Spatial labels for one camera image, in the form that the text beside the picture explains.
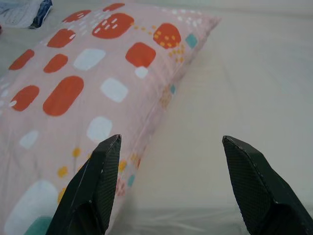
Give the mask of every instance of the pink pillow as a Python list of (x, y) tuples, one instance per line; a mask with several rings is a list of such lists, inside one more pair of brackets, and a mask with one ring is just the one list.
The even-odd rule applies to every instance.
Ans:
[(63, 20), (0, 79), (0, 234), (49, 220), (99, 142), (122, 135), (114, 222), (179, 80), (218, 19), (106, 3)]

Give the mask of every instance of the teal spot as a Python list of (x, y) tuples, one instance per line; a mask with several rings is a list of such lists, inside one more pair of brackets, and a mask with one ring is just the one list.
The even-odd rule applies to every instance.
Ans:
[(127, 183), (128, 187), (131, 187), (133, 185), (134, 180), (135, 180), (135, 175), (131, 175), (128, 179), (128, 183)]
[(24, 235), (45, 235), (51, 223), (51, 217), (39, 217), (29, 226)]
[(191, 33), (191, 34), (189, 34), (188, 37), (186, 38), (186, 43), (187, 43), (191, 48), (195, 48), (195, 46), (198, 44), (198, 40), (197, 40), (196, 36)]
[(172, 94), (175, 94), (176, 92), (176, 87), (174, 85), (171, 86), (171, 93)]

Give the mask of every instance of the pillow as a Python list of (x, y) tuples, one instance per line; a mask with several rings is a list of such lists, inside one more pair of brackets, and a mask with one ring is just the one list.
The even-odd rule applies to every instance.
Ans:
[(66, 17), (0, 79), (0, 233), (48, 225), (99, 142), (122, 135), (114, 222), (179, 80), (219, 19), (106, 3)]

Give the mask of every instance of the white bed sheet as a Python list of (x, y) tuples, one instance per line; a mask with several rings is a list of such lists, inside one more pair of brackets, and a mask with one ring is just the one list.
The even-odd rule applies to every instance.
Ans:
[[(61, 3), (36, 31), (4, 29), (0, 75), (71, 12)], [(263, 152), (313, 212), (313, 19), (217, 10), (223, 18), (153, 136), (112, 234), (247, 234), (223, 135)]]

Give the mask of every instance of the bed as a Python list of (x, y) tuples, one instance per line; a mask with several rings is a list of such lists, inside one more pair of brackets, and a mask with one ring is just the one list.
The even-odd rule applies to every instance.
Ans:
[[(199, 2), (223, 20), (152, 137), (112, 234), (248, 234), (232, 192), (223, 135), (263, 152), (313, 215), (312, 3), (279, 10), (279, 4), (241, 3)], [(4, 29), (0, 75), (59, 19), (86, 4), (97, 7), (97, 1), (55, 0), (41, 29)]]

